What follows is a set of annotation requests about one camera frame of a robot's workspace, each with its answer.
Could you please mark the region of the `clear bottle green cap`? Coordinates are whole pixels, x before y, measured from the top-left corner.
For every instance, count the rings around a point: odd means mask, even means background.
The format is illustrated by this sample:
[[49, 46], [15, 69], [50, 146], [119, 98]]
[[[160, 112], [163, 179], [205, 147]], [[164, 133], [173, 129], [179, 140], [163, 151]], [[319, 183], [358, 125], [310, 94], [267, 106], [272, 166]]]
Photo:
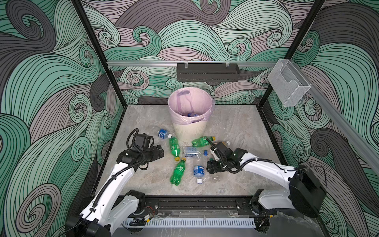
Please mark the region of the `clear bottle green cap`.
[[211, 175], [214, 182], [219, 182], [221, 180], [218, 164], [214, 158], [209, 159], [206, 170]]

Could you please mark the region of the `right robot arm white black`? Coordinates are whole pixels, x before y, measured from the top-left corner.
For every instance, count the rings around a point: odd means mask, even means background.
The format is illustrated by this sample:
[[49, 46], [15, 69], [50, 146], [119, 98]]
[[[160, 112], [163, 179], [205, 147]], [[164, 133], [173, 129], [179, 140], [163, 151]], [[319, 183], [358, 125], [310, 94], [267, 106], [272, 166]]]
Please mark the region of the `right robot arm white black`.
[[258, 190], [251, 199], [253, 213], [264, 214], [275, 209], [295, 209], [301, 214], [317, 218], [326, 197], [326, 189], [315, 174], [305, 166], [292, 167], [260, 158], [243, 149], [214, 148], [215, 160], [207, 162], [210, 174], [241, 171], [265, 177], [282, 188], [275, 191]]

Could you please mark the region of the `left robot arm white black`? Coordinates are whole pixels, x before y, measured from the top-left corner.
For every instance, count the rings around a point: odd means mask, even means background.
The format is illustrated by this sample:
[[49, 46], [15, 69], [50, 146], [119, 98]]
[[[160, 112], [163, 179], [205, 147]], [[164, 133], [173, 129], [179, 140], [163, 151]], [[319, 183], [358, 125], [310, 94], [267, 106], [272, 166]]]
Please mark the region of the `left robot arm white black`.
[[140, 166], [163, 157], [164, 150], [161, 145], [152, 146], [142, 152], [129, 149], [122, 151], [98, 194], [80, 215], [68, 218], [63, 236], [110, 237], [130, 214], [143, 212], [143, 193], [132, 191], [121, 201], [117, 199]]

